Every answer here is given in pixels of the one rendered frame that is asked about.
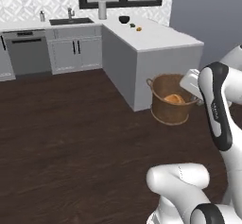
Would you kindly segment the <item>golden bread loaf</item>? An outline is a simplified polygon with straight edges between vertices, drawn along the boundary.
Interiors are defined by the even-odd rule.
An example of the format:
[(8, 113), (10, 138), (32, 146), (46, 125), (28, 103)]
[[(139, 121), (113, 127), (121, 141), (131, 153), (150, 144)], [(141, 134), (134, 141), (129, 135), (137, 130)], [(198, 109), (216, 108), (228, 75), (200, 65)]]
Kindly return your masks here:
[(184, 104), (185, 101), (180, 95), (172, 94), (172, 95), (167, 95), (164, 98), (165, 101), (170, 102), (170, 103), (175, 103), (175, 104)]

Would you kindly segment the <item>white paper towel roll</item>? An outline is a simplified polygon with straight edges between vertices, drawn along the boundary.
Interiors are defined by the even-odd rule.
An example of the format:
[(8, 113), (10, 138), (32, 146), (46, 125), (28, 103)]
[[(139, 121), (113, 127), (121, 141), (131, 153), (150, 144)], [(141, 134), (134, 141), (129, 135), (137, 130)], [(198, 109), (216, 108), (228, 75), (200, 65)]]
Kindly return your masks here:
[(106, 20), (107, 19), (107, 7), (105, 1), (98, 2), (98, 19)]

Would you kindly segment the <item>grey dishwasher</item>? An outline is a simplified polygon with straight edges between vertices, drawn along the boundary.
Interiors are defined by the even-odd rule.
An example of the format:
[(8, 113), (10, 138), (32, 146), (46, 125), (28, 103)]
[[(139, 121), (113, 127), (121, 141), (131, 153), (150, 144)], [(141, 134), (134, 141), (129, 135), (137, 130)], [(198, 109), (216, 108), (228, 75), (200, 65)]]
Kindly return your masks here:
[(43, 29), (7, 31), (3, 37), (17, 78), (52, 74)]

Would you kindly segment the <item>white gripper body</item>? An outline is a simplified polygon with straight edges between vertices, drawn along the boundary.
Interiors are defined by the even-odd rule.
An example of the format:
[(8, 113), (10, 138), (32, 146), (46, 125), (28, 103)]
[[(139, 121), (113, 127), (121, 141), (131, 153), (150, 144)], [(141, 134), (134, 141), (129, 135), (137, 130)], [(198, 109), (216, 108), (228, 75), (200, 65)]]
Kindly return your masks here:
[(190, 94), (196, 96), (198, 99), (202, 99), (198, 86), (198, 78), (199, 70), (189, 69), (185, 76), (181, 79), (180, 86)]

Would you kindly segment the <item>dark sink basin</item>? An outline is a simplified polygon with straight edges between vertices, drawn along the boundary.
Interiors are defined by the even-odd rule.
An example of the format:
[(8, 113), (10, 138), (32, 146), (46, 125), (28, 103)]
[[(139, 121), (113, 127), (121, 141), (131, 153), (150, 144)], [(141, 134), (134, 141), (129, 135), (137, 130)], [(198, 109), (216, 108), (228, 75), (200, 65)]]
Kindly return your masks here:
[(52, 26), (62, 26), (62, 25), (80, 25), (80, 24), (92, 24), (90, 18), (72, 18), (72, 19), (50, 19), (49, 23)]

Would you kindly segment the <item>grey base cabinet run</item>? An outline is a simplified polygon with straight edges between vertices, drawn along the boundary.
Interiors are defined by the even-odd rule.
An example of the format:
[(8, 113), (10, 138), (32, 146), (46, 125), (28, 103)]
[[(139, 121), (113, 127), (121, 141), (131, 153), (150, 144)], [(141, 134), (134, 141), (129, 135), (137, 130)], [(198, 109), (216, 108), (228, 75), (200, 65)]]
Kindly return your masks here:
[(102, 67), (101, 26), (54, 26), (45, 37), (54, 75)]

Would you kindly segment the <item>brown woven basket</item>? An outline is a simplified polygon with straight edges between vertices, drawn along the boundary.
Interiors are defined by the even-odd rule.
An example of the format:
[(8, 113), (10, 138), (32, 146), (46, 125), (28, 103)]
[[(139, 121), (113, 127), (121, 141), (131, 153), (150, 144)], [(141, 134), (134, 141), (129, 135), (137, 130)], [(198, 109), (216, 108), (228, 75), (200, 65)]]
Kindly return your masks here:
[[(183, 75), (180, 74), (161, 74), (147, 79), (147, 85), (152, 92), (151, 113), (157, 121), (168, 126), (185, 123), (192, 108), (199, 101), (180, 86), (182, 78)], [(175, 104), (164, 100), (167, 95), (172, 94), (180, 95), (185, 103)]]

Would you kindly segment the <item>white kitchen island counter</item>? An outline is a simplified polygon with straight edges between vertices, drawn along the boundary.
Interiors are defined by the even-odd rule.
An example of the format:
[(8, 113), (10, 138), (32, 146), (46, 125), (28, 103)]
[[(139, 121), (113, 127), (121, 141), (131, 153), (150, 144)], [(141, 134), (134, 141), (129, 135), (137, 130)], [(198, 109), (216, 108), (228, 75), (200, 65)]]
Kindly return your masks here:
[(169, 26), (136, 16), (128, 24), (110, 16), (102, 25), (103, 70), (136, 112), (151, 105), (148, 78), (199, 67), (203, 42)]

